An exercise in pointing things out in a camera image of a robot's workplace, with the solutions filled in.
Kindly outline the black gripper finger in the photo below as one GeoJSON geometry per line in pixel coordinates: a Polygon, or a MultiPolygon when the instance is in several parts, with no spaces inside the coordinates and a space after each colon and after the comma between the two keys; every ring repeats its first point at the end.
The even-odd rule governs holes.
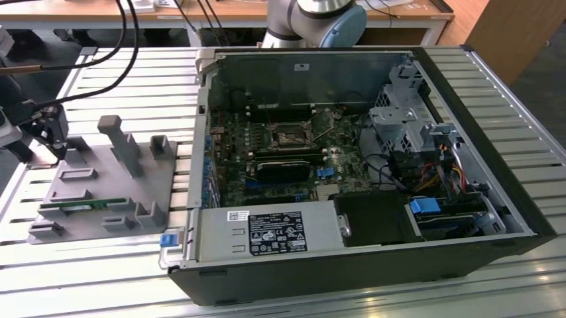
{"type": "Polygon", "coordinates": [[[33,159],[33,152],[21,140],[8,144],[8,151],[21,163],[28,163],[33,159]]]}
{"type": "Polygon", "coordinates": [[[54,105],[42,108],[32,121],[30,135],[46,147],[58,160],[66,155],[68,122],[64,108],[54,105]]]}

